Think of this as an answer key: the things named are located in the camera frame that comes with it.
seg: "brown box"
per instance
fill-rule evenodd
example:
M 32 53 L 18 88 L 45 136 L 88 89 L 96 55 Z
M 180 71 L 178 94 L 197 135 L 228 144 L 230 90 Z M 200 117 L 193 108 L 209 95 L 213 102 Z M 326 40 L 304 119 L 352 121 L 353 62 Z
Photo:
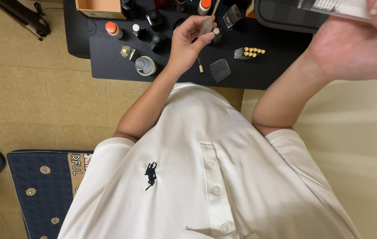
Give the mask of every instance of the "brown box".
M 119 0 L 75 0 L 76 10 L 87 17 L 126 19 Z

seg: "beige tile floor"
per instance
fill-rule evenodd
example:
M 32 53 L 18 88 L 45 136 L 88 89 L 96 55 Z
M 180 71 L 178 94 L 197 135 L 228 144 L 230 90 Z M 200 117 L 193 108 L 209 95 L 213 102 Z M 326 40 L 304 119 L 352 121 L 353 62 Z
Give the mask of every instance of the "beige tile floor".
M 149 86 L 92 78 L 90 60 L 67 52 L 63 11 L 46 13 L 52 34 L 41 42 L 0 11 L 0 151 L 4 155 L 17 149 L 93 150 L 112 135 L 125 111 Z M 241 109 L 243 90 L 213 89 Z M 26 237 L 6 167 L 0 172 L 0 238 Z

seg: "gray pouch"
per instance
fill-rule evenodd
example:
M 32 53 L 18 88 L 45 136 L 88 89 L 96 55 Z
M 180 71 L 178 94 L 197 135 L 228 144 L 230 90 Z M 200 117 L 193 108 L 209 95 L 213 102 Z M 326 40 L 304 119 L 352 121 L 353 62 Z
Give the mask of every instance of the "gray pouch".
M 228 66 L 226 59 L 220 59 L 210 64 L 209 68 L 216 83 L 220 82 L 231 74 L 230 67 Z

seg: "white button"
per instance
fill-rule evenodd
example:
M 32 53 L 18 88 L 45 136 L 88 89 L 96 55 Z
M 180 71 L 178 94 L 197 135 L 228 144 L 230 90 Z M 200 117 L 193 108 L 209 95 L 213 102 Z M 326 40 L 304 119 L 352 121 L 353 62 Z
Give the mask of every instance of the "white button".
M 230 226 L 227 223 L 224 223 L 221 225 L 221 228 L 219 230 L 221 230 L 221 233 L 223 235 L 227 235 L 228 232 L 230 232 Z
M 207 165 L 209 166 L 210 169 L 215 165 L 215 162 L 212 160 L 207 161 Z
M 220 190 L 221 190 L 221 188 L 218 185 L 215 185 L 215 186 L 212 187 L 212 192 L 215 195 L 218 195 L 218 193 L 219 193 Z

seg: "black polo player logo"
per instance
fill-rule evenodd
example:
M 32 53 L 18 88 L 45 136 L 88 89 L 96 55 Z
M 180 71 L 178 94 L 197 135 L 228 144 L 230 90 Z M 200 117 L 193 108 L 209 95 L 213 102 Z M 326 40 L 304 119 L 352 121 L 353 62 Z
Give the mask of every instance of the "black polo player logo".
M 157 167 L 157 163 L 156 162 L 153 162 L 151 164 L 149 164 L 147 166 L 147 169 L 145 170 L 145 174 L 144 175 L 147 175 L 149 177 L 149 184 L 150 186 L 149 187 L 152 187 L 154 185 L 154 180 L 156 179 L 156 172 L 154 171 Z

